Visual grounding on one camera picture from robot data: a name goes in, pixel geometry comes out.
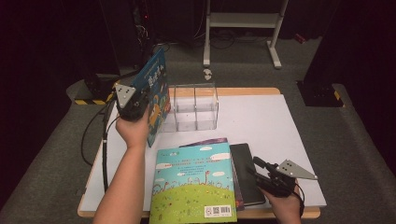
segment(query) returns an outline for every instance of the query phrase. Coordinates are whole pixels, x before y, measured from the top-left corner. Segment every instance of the white tabletop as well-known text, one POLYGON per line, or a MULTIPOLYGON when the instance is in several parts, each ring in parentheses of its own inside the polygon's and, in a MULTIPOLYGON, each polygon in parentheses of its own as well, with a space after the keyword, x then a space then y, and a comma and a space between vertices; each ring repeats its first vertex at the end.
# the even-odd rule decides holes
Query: white tabletop
MULTIPOLYGON (((110 120, 116 116, 117 109, 114 107, 110 120)), ((219 118, 216 130, 159 133, 154 145, 146 149, 144 211, 149 211, 150 208, 157 149, 179 147, 218 137, 227 137, 230 145, 248 143, 252 156, 258 156, 267 162, 281 163, 285 159, 290 159, 312 174, 315 173, 282 94, 219 96, 219 118)), ((107 139, 107 175, 110 183, 126 146, 114 126, 110 127, 107 139)), ((267 174, 262 168, 256 168, 259 173, 267 174)), ((299 179, 299 184, 304 190, 306 207, 326 205, 318 181, 299 179)), ((96 211, 103 195, 102 146, 100 146, 78 213, 96 211)), ((270 206, 269 203, 259 205, 259 207, 270 206)))

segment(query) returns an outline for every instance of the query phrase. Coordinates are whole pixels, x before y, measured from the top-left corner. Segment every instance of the children's book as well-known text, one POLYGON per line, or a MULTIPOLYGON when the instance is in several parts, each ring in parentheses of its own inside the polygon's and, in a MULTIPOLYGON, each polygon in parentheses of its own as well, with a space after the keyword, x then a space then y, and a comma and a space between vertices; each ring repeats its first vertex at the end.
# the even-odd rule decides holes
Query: children's book
POLYGON ((236 222, 228 143, 160 149, 150 224, 236 222))
POLYGON ((132 86, 138 91, 149 87, 148 146, 151 147, 171 108, 163 48, 148 60, 136 75, 132 86))
MULTIPOLYGON (((184 145, 181 147, 193 147, 193 146, 200 146, 200 145, 208 145, 208 144, 217 144, 217 143, 227 143, 228 139, 223 137, 223 138, 212 138, 212 139, 207 139, 201 142, 196 142, 196 143, 191 143, 188 145, 184 145)), ((244 199, 242 197, 242 191, 241 188, 239 187, 239 181, 238 181, 238 176, 236 175, 235 171, 235 166, 233 164, 233 156, 231 156, 231 168, 233 171, 233 194, 235 196, 235 207, 236 211, 243 211, 245 210, 245 205, 244 205, 244 199)))

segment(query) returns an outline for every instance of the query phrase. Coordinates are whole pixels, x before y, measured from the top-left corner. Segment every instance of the book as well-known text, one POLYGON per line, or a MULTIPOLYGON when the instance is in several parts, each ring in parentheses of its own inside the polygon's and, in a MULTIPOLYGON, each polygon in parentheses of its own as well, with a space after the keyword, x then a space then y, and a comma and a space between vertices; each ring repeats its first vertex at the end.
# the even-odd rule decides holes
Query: book
POLYGON ((149 87, 148 146, 151 147, 171 108, 163 48, 148 60, 132 81, 132 86, 138 91, 149 87))
POLYGON ((256 177, 251 173, 251 171, 256 172, 256 167, 248 144, 230 145, 230 150, 242 198, 244 199, 244 206, 265 203, 265 197, 257 188, 256 177))
MULTIPOLYGON (((216 144, 216 143, 227 143, 228 139, 223 137, 223 138, 212 138, 212 139, 207 139, 201 142, 196 142, 196 143, 191 143, 188 145, 184 145, 181 147, 193 147, 193 146, 200 146, 200 145, 207 145, 207 144, 216 144)), ((243 211, 245 210, 245 205, 244 205, 244 199, 242 197, 242 191, 241 188, 239 187, 239 181, 238 181, 238 176, 236 175, 235 171, 235 166, 233 164, 233 157, 231 157, 231 168, 233 171, 233 194, 235 196, 235 207, 236 211, 243 211)))
POLYGON ((228 143, 160 149, 150 224, 236 222, 228 143))

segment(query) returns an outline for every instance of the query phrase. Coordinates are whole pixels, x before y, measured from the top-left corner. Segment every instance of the picture book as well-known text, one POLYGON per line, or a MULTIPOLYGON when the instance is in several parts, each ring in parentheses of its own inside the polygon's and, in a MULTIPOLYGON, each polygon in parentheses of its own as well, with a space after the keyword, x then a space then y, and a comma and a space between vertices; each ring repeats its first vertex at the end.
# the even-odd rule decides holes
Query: picture book
POLYGON ((132 86, 138 91, 149 87, 148 146, 151 147, 171 108, 165 56, 162 48, 148 60, 146 65, 136 75, 132 81, 132 86))
POLYGON ((160 149, 150 224, 236 222, 228 143, 160 149))
MULTIPOLYGON (((227 142, 228 142, 228 139, 225 137, 212 138, 212 139, 207 139, 207 140, 204 140, 201 142, 184 145, 181 147, 193 147, 193 146, 216 144, 216 143, 227 143, 227 142)), ((236 211, 243 211, 243 210, 245 210, 244 199, 242 197, 242 191, 241 191, 241 188, 239 187, 238 176, 236 175, 235 166, 233 164, 233 156, 231 156, 231 166, 232 166, 231 168, 233 171, 233 194, 235 196, 236 211)))

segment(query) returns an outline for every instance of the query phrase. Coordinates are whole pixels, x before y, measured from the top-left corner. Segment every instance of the green grass illustration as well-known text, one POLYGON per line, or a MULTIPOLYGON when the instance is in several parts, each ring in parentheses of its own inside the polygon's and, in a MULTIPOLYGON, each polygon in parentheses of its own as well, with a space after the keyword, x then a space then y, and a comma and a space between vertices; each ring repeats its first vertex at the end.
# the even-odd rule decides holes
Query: green grass illustration
MULTIPOLYGON (((207 205, 230 205, 235 213, 234 194, 211 185, 191 184, 166 189, 152 196, 150 224, 207 222, 204 209, 207 205)), ((230 220, 230 217, 215 217, 210 222, 230 220)))

